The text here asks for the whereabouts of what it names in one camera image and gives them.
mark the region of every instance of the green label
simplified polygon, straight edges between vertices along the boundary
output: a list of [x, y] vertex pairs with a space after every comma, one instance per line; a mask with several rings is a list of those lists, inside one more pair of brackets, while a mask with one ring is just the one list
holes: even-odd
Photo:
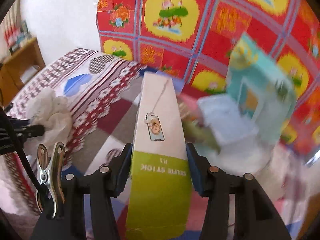
[[183, 234], [192, 186], [188, 161], [134, 151], [131, 176], [127, 239], [162, 240]]

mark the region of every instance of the patterned bedsheet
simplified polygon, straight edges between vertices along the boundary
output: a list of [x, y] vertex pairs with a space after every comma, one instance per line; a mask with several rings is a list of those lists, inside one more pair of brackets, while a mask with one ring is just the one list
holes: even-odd
[[[53, 88], [57, 96], [66, 96], [74, 122], [67, 144], [63, 176], [69, 173], [76, 176], [91, 174], [119, 155], [125, 143], [132, 143], [141, 82], [146, 70], [156, 72], [154, 68], [113, 55], [75, 49], [46, 67], [19, 92], [13, 100], [14, 108], [10, 115], [23, 118], [28, 99], [35, 97], [44, 87]], [[193, 101], [205, 95], [176, 78], [174, 86], [178, 95]], [[7, 167], [16, 192], [22, 196], [21, 201], [30, 211], [38, 214], [33, 189], [23, 176], [16, 155], [5, 155], [0, 158], [0, 163]], [[274, 204], [292, 238], [295, 238], [307, 206], [304, 195], [306, 185], [300, 180], [303, 171], [301, 162], [292, 154], [286, 169], [284, 196]], [[127, 186], [120, 197], [112, 199], [121, 239], [124, 239], [125, 233], [129, 197]], [[200, 198], [194, 191], [186, 231], [177, 239], [199, 238], [206, 206], [207, 199]], [[85, 214], [88, 239], [92, 239], [88, 196], [85, 198]]]

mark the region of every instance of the heart pattern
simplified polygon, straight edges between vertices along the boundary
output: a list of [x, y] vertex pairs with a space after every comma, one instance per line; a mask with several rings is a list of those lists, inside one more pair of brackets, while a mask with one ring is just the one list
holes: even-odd
[[100, 73], [106, 66], [106, 63], [113, 61], [115, 56], [113, 55], [103, 55], [100, 57], [93, 58], [90, 60], [89, 71], [92, 74]]
[[87, 84], [91, 80], [90, 74], [82, 74], [73, 78], [68, 79], [63, 94], [66, 97], [71, 97], [76, 95], [80, 91], [80, 87]]

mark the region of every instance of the blue heart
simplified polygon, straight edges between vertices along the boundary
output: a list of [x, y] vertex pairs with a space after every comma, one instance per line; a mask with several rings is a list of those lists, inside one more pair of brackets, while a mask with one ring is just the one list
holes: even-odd
[[87, 84], [91, 80], [90, 74], [82, 74], [73, 78], [68, 79], [63, 94], [66, 97], [76, 95], [80, 91], [81, 85]]

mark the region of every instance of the screw head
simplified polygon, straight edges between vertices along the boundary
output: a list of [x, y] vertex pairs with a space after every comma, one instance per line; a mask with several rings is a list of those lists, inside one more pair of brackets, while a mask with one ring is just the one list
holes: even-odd
[[219, 168], [218, 168], [217, 166], [211, 166], [211, 167], [209, 168], [209, 171], [211, 171], [211, 172], [213, 172], [213, 173], [216, 173], [216, 172], [219, 171]]
[[72, 173], [69, 173], [66, 175], [66, 180], [72, 180], [74, 175]]
[[100, 168], [100, 172], [101, 173], [106, 173], [108, 171], [109, 171], [109, 168], [107, 166], [103, 166], [103, 167]]
[[244, 175], [244, 177], [245, 177], [247, 180], [252, 180], [252, 179], [253, 179], [253, 175], [250, 174], [250, 173], [246, 173], [246, 174]]

